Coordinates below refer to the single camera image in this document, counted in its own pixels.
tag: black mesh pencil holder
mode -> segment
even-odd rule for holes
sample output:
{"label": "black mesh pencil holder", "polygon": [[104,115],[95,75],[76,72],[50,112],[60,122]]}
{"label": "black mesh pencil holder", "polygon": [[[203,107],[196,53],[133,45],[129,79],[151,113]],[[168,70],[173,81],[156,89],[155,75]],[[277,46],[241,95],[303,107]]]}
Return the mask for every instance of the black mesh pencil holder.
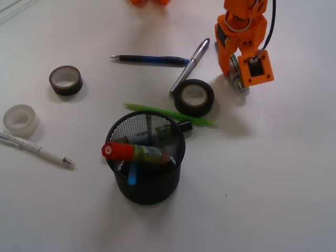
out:
{"label": "black mesh pencil holder", "polygon": [[154,146],[171,156],[164,165],[138,164],[135,185],[128,184],[130,163],[107,159],[120,191],[128,199],[151,205],[165,200],[174,192],[180,180],[185,152],[184,136],[176,122],[155,111],[133,112],[113,125],[106,138],[106,143],[110,141]]}

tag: green pencil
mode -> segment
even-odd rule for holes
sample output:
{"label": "green pencil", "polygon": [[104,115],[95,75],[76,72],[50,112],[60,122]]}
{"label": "green pencil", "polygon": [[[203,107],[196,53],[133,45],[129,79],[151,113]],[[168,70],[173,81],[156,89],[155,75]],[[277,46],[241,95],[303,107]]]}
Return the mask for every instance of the green pencil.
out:
{"label": "green pencil", "polygon": [[124,105],[128,109],[131,109],[131,110],[153,110],[153,111],[165,114],[166,116],[175,118],[180,121],[191,121],[191,123],[193,123],[194,125],[198,125],[198,126],[203,126],[203,125],[214,126],[215,125],[213,121],[209,121],[209,120],[198,118],[198,117],[191,117],[189,115],[181,114],[181,113],[174,112],[174,111],[156,109],[152,107],[147,107],[147,106],[138,105],[138,104],[131,104],[131,103],[124,103]]}

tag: clear tape roll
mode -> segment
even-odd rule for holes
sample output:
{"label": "clear tape roll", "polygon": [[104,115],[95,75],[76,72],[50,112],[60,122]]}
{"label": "clear tape roll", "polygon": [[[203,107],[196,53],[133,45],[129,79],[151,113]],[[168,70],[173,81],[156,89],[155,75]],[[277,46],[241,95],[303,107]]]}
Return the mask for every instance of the clear tape roll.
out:
{"label": "clear tape roll", "polygon": [[8,109],[4,115],[4,125],[12,135],[26,138],[36,131],[39,118],[32,107],[20,104]]}

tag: red glue stick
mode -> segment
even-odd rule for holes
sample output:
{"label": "red glue stick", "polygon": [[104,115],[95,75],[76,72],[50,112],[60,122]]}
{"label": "red glue stick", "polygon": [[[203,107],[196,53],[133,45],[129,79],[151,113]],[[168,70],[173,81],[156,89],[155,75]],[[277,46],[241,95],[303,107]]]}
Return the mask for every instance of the red glue stick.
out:
{"label": "red glue stick", "polygon": [[101,152],[106,159],[124,160],[126,162],[149,162],[164,164],[169,162],[170,154],[159,148],[129,143],[108,142]]}

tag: orange 3d printed part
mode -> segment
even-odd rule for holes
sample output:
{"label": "orange 3d printed part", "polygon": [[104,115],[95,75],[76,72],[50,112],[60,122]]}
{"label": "orange 3d printed part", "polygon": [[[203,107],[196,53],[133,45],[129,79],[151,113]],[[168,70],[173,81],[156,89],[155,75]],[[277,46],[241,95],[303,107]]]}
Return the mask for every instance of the orange 3d printed part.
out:
{"label": "orange 3d printed part", "polygon": [[[219,65],[224,75],[238,76],[241,84],[240,90],[274,80],[265,48],[274,28],[276,0],[273,0],[269,35],[263,48],[258,49],[266,34],[267,21],[263,13],[266,11],[267,1],[225,0],[226,14],[218,17],[218,23],[215,26]],[[234,53],[238,48],[242,54],[236,60]]]}

